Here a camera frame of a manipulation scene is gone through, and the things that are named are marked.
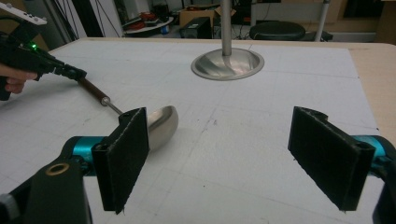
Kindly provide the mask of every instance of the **round metal base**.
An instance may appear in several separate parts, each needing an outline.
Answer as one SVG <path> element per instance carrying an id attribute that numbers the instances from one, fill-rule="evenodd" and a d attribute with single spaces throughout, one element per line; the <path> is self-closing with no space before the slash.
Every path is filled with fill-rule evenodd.
<path id="1" fill-rule="evenodd" d="M 216 49 L 196 58 L 192 71 L 213 80 L 235 80 L 256 74 L 264 67 L 264 58 L 246 49 L 232 49 L 230 56 L 223 56 L 222 49 Z"/>

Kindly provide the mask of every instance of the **finger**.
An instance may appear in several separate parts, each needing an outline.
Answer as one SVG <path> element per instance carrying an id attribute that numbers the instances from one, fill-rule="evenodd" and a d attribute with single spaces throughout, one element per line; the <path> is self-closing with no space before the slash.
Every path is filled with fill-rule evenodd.
<path id="1" fill-rule="evenodd" d="M 35 79 L 37 78 L 36 73 L 22 71 L 20 69 L 15 69 L 0 63 L 0 76 L 3 77 L 14 77 L 21 80 Z"/>
<path id="2" fill-rule="evenodd" d="M 7 83 L 8 84 L 22 84 L 22 83 L 25 83 L 25 82 L 26 82 L 26 80 L 17 79 L 15 77 L 7 78 Z"/>
<path id="3" fill-rule="evenodd" d="M 17 84 L 17 85 L 10 85 L 10 84 L 7 84 L 7 85 L 6 85 L 6 91 L 10 91 L 10 92 L 12 92 L 12 93 L 18 94 L 18 93 L 21 93 L 21 92 L 22 92 L 23 86 L 24 86 L 24 83 L 22 83 L 22 84 Z"/>

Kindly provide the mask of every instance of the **ladle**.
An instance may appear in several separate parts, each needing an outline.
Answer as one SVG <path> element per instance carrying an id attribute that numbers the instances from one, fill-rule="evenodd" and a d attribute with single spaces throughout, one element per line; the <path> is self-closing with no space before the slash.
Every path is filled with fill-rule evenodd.
<path id="1" fill-rule="evenodd" d="M 78 80 L 86 91 L 92 94 L 101 105 L 110 106 L 119 115 L 122 112 L 116 108 L 104 92 L 99 90 L 85 77 Z M 174 106 L 168 105 L 148 115 L 148 143 L 150 151 L 165 145 L 173 136 L 178 125 L 178 114 Z"/>

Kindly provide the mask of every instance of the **metal stand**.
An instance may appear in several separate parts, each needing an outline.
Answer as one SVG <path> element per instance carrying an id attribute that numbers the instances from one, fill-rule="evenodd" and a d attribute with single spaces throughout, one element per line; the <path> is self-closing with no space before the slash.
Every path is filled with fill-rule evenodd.
<path id="1" fill-rule="evenodd" d="M 264 67 L 264 58 L 247 49 L 231 47 L 231 1 L 221 1 L 221 45 L 196 58 L 192 71 L 204 78 L 213 80 L 234 80 L 249 77 Z"/>

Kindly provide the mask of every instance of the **round black seat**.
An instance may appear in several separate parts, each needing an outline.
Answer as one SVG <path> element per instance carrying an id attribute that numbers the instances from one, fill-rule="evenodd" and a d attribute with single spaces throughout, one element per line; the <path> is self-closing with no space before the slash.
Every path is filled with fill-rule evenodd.
<path id="1" fill-rule="evenodd" d="M 305 28 L 289 21 L 268 21 L 250 28 L 250 38 L 254 40 L 300 40 L 305 36 Z"/>

